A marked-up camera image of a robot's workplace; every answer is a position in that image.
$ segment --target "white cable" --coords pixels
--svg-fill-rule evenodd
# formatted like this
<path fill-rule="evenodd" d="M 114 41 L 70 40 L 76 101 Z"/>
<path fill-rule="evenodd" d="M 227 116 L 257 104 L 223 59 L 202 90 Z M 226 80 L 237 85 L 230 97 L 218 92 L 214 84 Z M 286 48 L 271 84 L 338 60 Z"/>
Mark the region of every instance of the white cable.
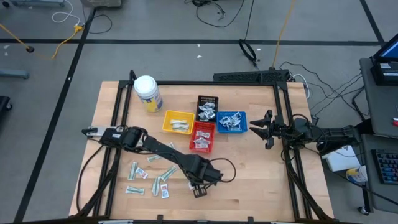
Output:
<path fill-rule="evenodd" d="M 293 78 L 296 77 L 296 76 L 300 76 L 304 80 L 304 83 L 307 86 L 307 93 L 308 93 L 307 99 L 309 99 L 310 98 L 310 87 L 309 87 L 306 79 L 301 74 L 296 74 L 296 75 L 293 76 Z"/>
<path fill-rule="evenodd" d="M 69 12 L 69 13 L 67 13 L 67 12 L 56 12 L 56 13 L 52 14 L 51 19 L 52 19 L 54 22 L 56 22 L 56 23 L 61 23 L 61 22 L 65 22 L 70 16 L 72 16 L 72 17 L 78 19 L 78 22 L 77 22 L 76 25 L 79 25 L 79 24 L 80 24 L 80 18 L 77 17 L 77 16 L 75 16 L 75 15 L 72 15 L 72 12 L 73 12 L 72 3 L 70 3 L 70 1 L 68 1 L 68 0 L 65 0 L 65 1 L 66 1 L 67 3 L 69 3 L 69 5 L 70 5 L 70 12 Z M 56 20 L 54 19 L 54 16 L 57 15 L 57 14 L 64 14 L 64 15 L 67 15 L 67 16 L 66 16 L 64 19 L 60 20 L 60 21 L 56 21 Z"/>

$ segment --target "keyboard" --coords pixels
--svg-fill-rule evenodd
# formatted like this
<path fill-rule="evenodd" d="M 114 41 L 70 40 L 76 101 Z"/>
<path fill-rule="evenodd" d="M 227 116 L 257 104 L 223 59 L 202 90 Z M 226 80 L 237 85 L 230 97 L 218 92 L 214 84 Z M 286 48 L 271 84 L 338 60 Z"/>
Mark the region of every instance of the keyboard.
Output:
<path fill-rule="evenodd" d="M 218 82 L 274 83 L 287 82 L 289 78 L 290 74 L 287 69 L 256 72 L 216 73 L 213 75 L 213 80 Z"/>
<path fill-rule="evenodd" d="M 372 156 L 382 184 L 398 184 L 398 151 L 372 149 Z"/>

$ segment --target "blue basket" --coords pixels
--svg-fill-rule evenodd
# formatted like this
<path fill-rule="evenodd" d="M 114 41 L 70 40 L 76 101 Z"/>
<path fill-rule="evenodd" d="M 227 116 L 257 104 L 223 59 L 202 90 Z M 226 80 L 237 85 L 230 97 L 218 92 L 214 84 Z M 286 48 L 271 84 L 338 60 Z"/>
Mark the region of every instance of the blue basket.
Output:
<path fill-rule="evenodd" d="M 242 131 L 229 131 L 228 128 L 224 127 L 220 122 L 221 119 L 223 119 L 225 116 L 233 116 L 234 114 L 236 114 L 236 112 L 241 113 L 242 118 L 241 118 L 241 129 Z M 248 124 L 246 121 L 246 112 L 244 111 L 219 111 L 217 112 L 217 131 L 219 133 L 223 133 L 223 134 L 241 134 L 241 133 L 245 133 L 246 131 L 248 131 Z"/>

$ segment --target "yellow basket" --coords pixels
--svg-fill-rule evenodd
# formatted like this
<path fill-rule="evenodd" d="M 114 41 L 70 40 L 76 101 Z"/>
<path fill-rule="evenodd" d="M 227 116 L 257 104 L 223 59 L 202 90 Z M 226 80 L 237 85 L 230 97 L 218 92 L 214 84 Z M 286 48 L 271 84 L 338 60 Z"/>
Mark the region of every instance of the yellow basket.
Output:
<path fill-rule="evenodd" d="M 172 129 L 172 125 L 170 124 L 170 121 L 173 120 L 173 119 L 187 121 L 187 124 L 189 124 L 188 131 L 187 132 L 174 131 Z M 181 111 L 170 111 L 170 110 L 167 110 L 166 111 L 166 115 L 164 116 L 163 131 L 168 131 L 168 132 L 171 132 L 171 133 L 179 133 L 179 134 L 191 134 L 194 120 L 195 120 L 195 115 L 193 113 L 186 113 L 186 112 L 181 112 Z"/>

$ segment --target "blue screen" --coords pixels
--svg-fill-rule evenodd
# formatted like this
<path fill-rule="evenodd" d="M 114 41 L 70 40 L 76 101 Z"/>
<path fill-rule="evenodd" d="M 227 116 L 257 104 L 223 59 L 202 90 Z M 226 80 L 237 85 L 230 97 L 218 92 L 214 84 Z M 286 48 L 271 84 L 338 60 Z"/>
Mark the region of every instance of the blue screen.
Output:
<path fill-rule="evenodd" d="M 381 56 L 387 58 L 398 58 L 398 41 L 392 44 L 390 48 L 385 50 Z"/>

